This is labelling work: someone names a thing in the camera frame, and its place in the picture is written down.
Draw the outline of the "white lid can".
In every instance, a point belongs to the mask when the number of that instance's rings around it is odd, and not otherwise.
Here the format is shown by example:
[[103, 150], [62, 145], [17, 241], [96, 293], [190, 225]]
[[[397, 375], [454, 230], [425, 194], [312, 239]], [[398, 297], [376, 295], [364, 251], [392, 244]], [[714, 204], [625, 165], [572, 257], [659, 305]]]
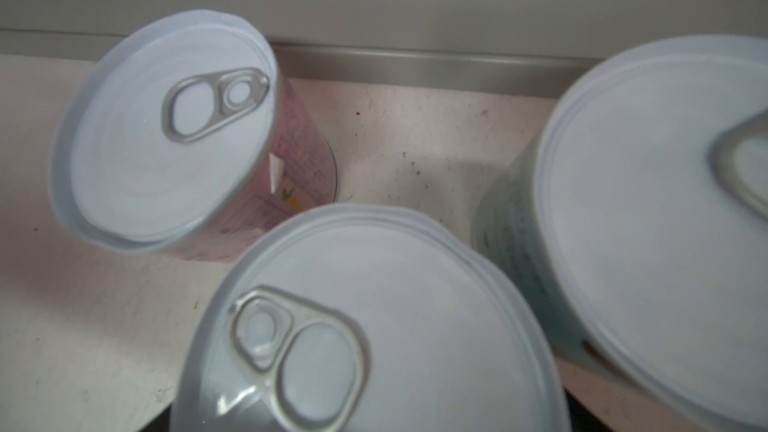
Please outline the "white lid can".
[[405, 208], [302, 213], [232, 266], [174, 431], [567, 431], [553, 354], [490, 261]]
[[705, 430], [765, 430], [766, 40], [600, 63], [486, 190], [471, 243], [556, 355]]

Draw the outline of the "pink can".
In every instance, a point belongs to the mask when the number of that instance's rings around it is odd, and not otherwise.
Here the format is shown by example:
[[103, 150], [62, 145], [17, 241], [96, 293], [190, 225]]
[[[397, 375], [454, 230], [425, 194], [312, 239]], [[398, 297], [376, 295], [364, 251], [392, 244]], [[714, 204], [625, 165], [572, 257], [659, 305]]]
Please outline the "pink can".
[[74, 236], [123, 254], [231, 262], [333, 203], [332, 149], [247, 20], [192, 10], [96, 65], [56, 134], [49, 198]]

